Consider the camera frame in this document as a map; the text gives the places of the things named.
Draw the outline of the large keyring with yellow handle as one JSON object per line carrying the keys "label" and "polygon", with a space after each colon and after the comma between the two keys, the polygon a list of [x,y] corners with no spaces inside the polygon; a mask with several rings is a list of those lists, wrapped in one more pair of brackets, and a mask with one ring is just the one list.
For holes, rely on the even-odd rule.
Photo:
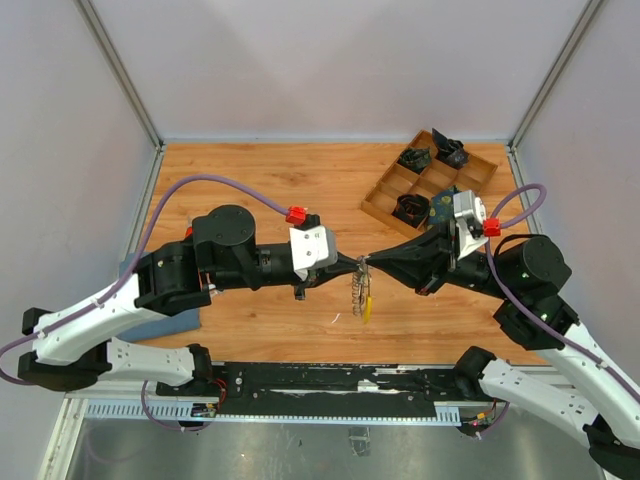
{"label": "large keyring with yellow handle", "polygon": [[368,324],[372,315],[371,274],[364,256],[357,262],[358,267],[351,280],[352,313]]}

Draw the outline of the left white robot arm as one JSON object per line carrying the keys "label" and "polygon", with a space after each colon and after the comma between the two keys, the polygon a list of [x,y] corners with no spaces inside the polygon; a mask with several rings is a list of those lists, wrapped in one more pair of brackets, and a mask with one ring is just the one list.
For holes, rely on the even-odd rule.
{"label": "left white robot arm", "polygon": [[144,255],[121,287],[58,312],[25,311],[23,331],[34,342],[19,358],[18,378],[59,392],[134,380],[207,393],[216,380],[207,348],[154,348],[120,334],[208,306],[225,290],[291,286],[301,300],[306,289],[358,268],[338,252],[334,233],[316,215],[290,229],[285,243],[259,245],[255,235],[246,208],[223,205],[196,218],[184,239]]}

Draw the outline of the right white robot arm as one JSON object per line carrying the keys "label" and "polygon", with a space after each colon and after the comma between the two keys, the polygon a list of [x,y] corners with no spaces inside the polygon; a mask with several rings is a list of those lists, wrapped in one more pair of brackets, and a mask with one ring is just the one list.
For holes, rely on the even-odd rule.
{"label": "right white robot arm", "polygon": [[545,235],[511,235],[513,247],[458,258],[460,235],[444,225],[368,255],[416,294],[445,284],[501,300],[494,319],[506,336],[546,359],[573,386],[560,390],[532,378],[480,347],[454,366],[453,387],[466,400],[483,396],[514,404],[555,425],[619,479],[639,476],[639,388],[614,370],[578,314],[559,292],[571,275],[559,248]]}

